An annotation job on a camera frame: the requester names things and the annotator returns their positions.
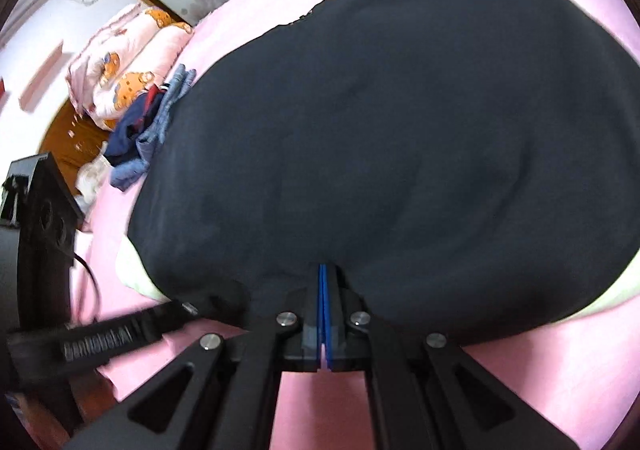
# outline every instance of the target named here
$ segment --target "black cable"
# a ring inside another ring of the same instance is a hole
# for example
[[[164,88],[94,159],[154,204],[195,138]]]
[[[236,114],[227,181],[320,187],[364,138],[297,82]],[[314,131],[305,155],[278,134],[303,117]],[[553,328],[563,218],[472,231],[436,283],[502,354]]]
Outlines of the black cable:
[[[74,259],[84,266],[86,272],[89,274],[89,278],[91,279],[92,284],[94,285],[95,301],[94,301],[94,312],[92,314],[91,322],[95,323],[98,321],[98,314],[100,313],[100,309],[102,308],[102,297],[100,295],[100,287],[98,286],[98,281],[95,278],[94,272],[91,270],[91,268],[86,263],[84,258],[82,258],[77,253],[74,253]]]

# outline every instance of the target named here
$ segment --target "triangular cutout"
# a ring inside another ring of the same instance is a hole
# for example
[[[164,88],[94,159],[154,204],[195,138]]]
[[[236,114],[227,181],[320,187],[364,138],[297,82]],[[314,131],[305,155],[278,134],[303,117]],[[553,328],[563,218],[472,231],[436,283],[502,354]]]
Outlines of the triangular cutout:
[[[192,376],[191,367],[183,367],[134,406],[129,411],[129,419],[157,434],[164,432]]]
[[[469,370],[457,365],[455,375],[482,430],[488,431],[515,417],[515,411]]]

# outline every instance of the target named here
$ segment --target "pink blanket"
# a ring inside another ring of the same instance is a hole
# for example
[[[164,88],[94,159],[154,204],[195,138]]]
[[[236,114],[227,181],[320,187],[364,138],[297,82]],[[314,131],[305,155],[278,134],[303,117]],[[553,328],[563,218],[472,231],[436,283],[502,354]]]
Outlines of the pink blanket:
[[[203,74],[219,58],[322,0],[231,0],[194,32],[178,62]],[[573,0],[636,58],[640,30],[622,0]],[[100,190],[91,223],[90,264],[102,293],[102,316],[148,306],[151,300],[120,284],[114,262],[140,184],[125,194]],[[91,310],[87,301],[85,311]],[[640,297],[604,313],[545,326],[468,348],[468,352],[583,450],[602,448],[640,390]],[[201,334],[233,329],[199,321],[163,342],[104,369],[124,398]],[[271,448],[373,448],[362,376],[287,375],[283,378]]]

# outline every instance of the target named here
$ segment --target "white wall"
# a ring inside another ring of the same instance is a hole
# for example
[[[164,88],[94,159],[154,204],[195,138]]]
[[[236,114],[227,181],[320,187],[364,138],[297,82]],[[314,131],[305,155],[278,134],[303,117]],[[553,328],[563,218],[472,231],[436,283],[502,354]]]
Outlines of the white wall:
[[[0,77],[7,91],[0,98],[0,182],[12,160],[36,154],[50,122],[68,97],[64,73],[70,59],[91,35],[121,8],[138,0],[48,0],[0,49]],[[20,108],[18,95],[37,67],[60,40],[63,59],[30,109]]]

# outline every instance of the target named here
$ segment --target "pink bed sheet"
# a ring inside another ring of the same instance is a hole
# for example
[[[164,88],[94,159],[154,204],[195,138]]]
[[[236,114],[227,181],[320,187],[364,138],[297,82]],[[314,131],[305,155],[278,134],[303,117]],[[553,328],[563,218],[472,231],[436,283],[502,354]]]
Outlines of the pink bed sheet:
[[[215,61],[322,0],[231,0],[208,16],[178,62],[203,74]],[[572,0],[600,22],[637,60],[640,30],[622,0]],[[102,316],[152,301],[120,284],[115,258],[140,184],[126,193],[105,186],[92,212],[90,263],[102,293]],[[91,308],[91,300],[85,311]],[[467,348],[521,398],[571,436],[582,450],[598,450],[640,390],[640,297],[610,311],[516,337]],[[126,397],[217,322],[194,322],[152,348],[123,356],[103,372]],[[271,448],[373,448],[364,381],[358,373],[291,374],[283,378]]]

